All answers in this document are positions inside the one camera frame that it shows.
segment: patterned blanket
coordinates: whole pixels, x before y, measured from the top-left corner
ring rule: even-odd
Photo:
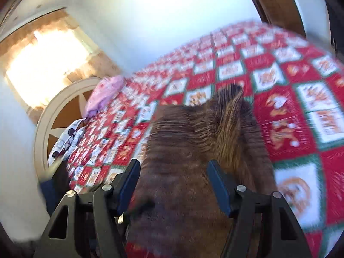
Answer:
[[[142,162],[158,105],[204,104],[230,83],[243,87],[261,127],[279,191],[314,257],[344,230],[344,66],[284,29],[254,21],[185,44],[127,79],[92,118],[68,161],[78,193]],[[128,244],[132,257],[147,251]]]

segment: brown garment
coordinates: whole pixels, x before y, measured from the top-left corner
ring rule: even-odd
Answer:
[[[202,106],[164,106],[148,140],[135,198],[155,208],[131,223],[128,241],[156,255],[220,257],[232,220],[219,209],[206,166],[216,159],[238,184],[276,190],[251,106],[229,85]]]

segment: purple cloth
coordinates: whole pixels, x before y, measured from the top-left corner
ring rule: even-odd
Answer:
[[[124,84],[124,77],[117,75],[112,78],[103,78],[93,90],[87,101],[83,118],[90,118],[101,111],[117,95]]]

